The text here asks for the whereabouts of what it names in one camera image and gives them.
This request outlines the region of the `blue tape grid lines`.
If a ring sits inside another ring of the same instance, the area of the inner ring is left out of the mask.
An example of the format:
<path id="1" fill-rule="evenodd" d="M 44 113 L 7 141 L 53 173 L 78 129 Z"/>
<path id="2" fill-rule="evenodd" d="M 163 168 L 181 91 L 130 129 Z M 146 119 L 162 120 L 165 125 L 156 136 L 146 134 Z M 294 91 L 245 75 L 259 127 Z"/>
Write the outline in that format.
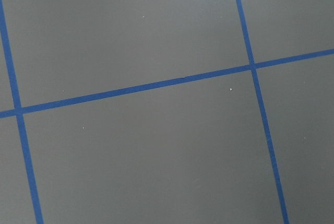
<path id="1" fill-rule="evenodd" d="M 333 0 L 1 0 L 36 223 L 294 223 Z"/>

